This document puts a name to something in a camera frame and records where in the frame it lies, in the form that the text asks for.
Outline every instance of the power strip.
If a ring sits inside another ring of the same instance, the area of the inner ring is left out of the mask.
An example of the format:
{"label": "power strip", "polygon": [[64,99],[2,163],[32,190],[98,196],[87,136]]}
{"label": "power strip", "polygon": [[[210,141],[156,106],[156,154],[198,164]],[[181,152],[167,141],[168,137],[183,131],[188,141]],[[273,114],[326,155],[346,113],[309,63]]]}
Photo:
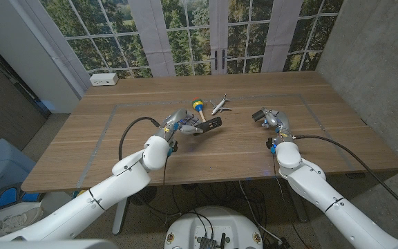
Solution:
{"label": "power strip", "polygon": [[116,73],[95,73],[90,77],[93,86],[113,86],[117,80]]}

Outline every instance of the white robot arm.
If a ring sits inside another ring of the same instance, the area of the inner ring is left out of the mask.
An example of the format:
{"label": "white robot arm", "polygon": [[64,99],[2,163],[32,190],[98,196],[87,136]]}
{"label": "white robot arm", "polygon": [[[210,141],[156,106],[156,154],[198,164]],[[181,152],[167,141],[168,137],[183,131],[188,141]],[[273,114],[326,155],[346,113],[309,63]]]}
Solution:
{"label": "white robot arm", "polygon": [[58,210],[27,228],[0,238],[0,241],[21,239],[26,241],[48,241],[73,239],[105,210],[119,201],[139,192],[150,182],[147,172],[164,167],[167,156],[177,142],[173,135],[202,133],[192,125],[200,123],[185,109],[172,113],[164,120],[158,132],[144,144],[144,149],[116,163],[113,175],[85,191]]}
{"label": "white robot arm", "polygon": [[276,129],[277,137],[267,144],[277,155],[279,174],[297,194],[317,206],[355,248],[398,248],[397,239],[327,183],[319,166],[301,157],[284,113],[262,108],[253,115],[255,121],[261,118],[264,127]]}

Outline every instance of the white toy airplane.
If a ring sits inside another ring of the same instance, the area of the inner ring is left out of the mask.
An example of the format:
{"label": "white toy airplane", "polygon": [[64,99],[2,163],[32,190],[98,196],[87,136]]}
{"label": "white toy airplane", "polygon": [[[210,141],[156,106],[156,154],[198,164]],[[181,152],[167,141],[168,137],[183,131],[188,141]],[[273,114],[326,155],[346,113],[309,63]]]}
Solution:
{"label": "white toy airplane", "polygon": [[225,99],[226,97],[227,97],[227,94],[224,95],[224,98],[217,106],[210,100],[210,102],[214,106],[214,109],[211,112],[212,115],[216,114],[218,111],[222,112],[222,111],[226,111],[226,110],[231,110],[230,108],[222,108],[222,106],[225,104],[225,101],[229,101],[229,100]]}

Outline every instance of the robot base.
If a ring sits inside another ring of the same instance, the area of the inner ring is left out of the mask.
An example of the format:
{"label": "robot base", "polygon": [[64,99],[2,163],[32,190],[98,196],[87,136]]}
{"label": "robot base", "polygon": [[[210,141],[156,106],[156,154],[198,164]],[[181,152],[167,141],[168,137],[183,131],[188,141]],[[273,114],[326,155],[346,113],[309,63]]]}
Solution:
{"label": "robot base", "polygon": [[259,229],[238,212],[220,206],[199,207],[196,212],[210,220],[214,237],[211,238],[211,226],[204,217],[199,216],[207,229],[207,237],[198,216],[187,213],[170,226],[164,249],[222,248],[222,243],[223,248],[263,248]]}

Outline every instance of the window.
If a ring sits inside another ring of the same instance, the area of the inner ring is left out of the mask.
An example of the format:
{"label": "window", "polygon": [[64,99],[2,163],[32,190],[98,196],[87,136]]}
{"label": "window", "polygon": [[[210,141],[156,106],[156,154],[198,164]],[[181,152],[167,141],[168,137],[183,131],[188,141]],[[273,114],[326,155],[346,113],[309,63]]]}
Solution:
{"label": "window", "polygon": [[303,0],[283,71],[315,70],[343,0]]}
{"label": "window", "polygon": [[40,0],[89,74],[152,77],[127,0]]}
{"label": "window", "polygon": [[230,0],[227,73],[260,73],[273,1]]}
{"label": "window", "polygon": [[210,23],[206,0],[161,0],[177,76],[210,75]]}

